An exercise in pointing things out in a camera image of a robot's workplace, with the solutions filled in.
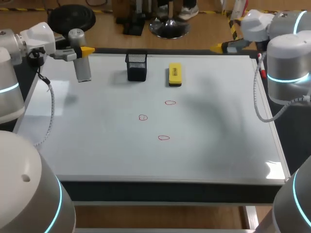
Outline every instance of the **marker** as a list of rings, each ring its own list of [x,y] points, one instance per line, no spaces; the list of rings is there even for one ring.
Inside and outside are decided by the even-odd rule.
[[[261,53],[258,53],[258,61],[261,59]],[[264,69],[263,62],[260,64],[260,75],[263,79],[267,79],[266,70]]]

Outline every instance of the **floor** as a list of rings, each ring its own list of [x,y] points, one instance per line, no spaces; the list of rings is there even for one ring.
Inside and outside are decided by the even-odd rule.
[[[48,8],[57,6],[56,0],[46,0]],[[228,0],[228,6],[234,0]],[[60,0],[61,4],[84,4],[84,0]],[[219,10],[218,0],[198,0],[201,11]],[[5,7],[42,8],[41,0],[15,0]],[[251,0],[248,9],[301,10],[311,9],[309,0]],[[149,32],[145,25],[142,36],[122,34],[122,26],[114,23],[111,14],[97,14],[95,26],[86,33],[90,47],[150,48],[150,49],[209,49],[211,46],[232,40],[228,21],[218,14],[199,14],[190,20],[191,32],[177,40],[163,40]],[[20,32],[39,22],[46,21],[45,12],[0,12],[0,27]],[[258,206],[259,220],[271,209]],[[105,206],[76,207],[77,227],[103,228],[210,228],[241,229],[245,223],[239,206]]]

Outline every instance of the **pen holder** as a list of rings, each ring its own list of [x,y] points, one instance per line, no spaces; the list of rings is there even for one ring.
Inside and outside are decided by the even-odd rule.
[[[130,52],[127,53],[125,62],[127,65],[127,79],[128,81],[146,81],[147,76],[147,53]]]

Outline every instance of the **eraser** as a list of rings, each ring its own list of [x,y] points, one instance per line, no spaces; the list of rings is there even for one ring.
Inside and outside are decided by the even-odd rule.
[[[169,86],[181,86],[181,64],[170,63],[169,73]]]

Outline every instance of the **whiteboard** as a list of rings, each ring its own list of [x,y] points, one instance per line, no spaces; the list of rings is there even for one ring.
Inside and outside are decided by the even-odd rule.
[[[56,110],[39,151],[60,180],[269,184],[289,176],[274,123],[255,114],[255,60],[148,55],[142,83],[127,81],[125,55],[89,60],[90,82],[77,82],[72,62],[47,58],[42,71]],[[171,62],[182,64],[181,87],[168,86]],[[50,94],[38,81],[18,134],[40,141],[50,114]]]

